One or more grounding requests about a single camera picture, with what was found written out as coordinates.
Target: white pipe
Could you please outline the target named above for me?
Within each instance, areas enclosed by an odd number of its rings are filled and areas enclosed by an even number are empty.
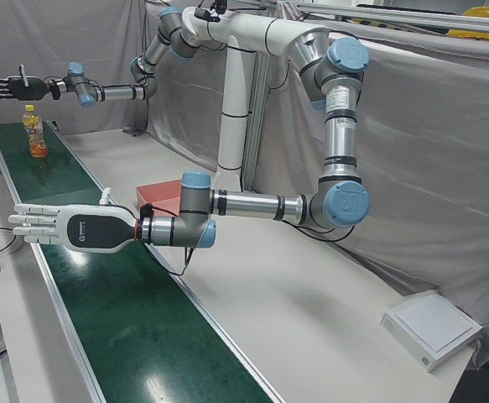
[[[226,44],[229,37],[234,36],[241,47],[275,56],[283,56],[287,46],[300,35],[312,31],[329,31],[323,25],[231,11],[220,15],[220,22],[207,23],[194,17],[194,11],[194,7],[187,7],[183,11],[183,29],[198,38]]]
[[[242,157],[247,131],[247,116],[252,92],[255,53],[253,50],[283,56],[298,37],[328,29],[321,25],[226,12],[220,22],[207,23],[194,17],[195,8],[183,11],[183,30],[202,40],[228,44],[224,100],[222,106],[218,167],[213,189],[240,191]]]
[[[256,52],[243,49],[234,36],[229,37],[227,44],[218,167],[212,188],[240,191]]]

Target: juice bottle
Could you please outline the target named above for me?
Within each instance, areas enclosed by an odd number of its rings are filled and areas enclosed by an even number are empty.
[[[34,105],[24,106],[23,125],[28,134],[29,153],[34,158],[46,157],[49,151],[44,143],[43,122],[35,113]]]

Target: gray fabric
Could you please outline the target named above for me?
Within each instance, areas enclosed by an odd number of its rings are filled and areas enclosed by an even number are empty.
[[[343,248],[404,294],[440,288],[489,323],[489,43],[328,24],[373,40],[357,109],[372,206]],[[270,94],[259,191],[316,188],[322,114],[292,72]]]
[[[18,64],[31,76],[63,77],[71,61],[101,85],[128,84],[130,60],[140,52],[140,0],[0,0],[0,77],[16,76]],[[80,106],[74,94],[34,102],[45,120],[63,133],[132,126],[136,102]],[[0,123],[17,122],[23,104],[0,100]]]

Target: green conveyor belt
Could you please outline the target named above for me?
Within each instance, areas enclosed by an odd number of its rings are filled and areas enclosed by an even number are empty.
[[[98,203],[100,190],[47,123],[44,136],[49,156],[34,159],[22,125],[0,124],[22,202]],[[140,244],[117,254],[42,249],[108,402],[271,401]]]

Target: logo on robotic hand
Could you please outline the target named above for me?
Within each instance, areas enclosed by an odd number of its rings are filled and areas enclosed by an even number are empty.
[[[85,221],[80,221],[80,223],[79,223],[78,240],[80,242],[86,241],[86,222]]]

